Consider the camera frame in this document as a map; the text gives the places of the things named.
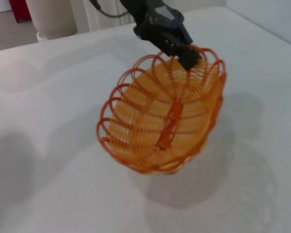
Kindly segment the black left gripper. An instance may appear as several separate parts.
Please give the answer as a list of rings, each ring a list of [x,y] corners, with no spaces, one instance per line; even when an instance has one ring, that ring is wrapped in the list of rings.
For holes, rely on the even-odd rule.
[[[178,56],[178,62],[186,71],[203,59],[199,48],[185,48],[193,40],[184,26],[184,15],[179,10],[162,0],[122,0],[121,3],[135,20],[135,34],[167,56]]]

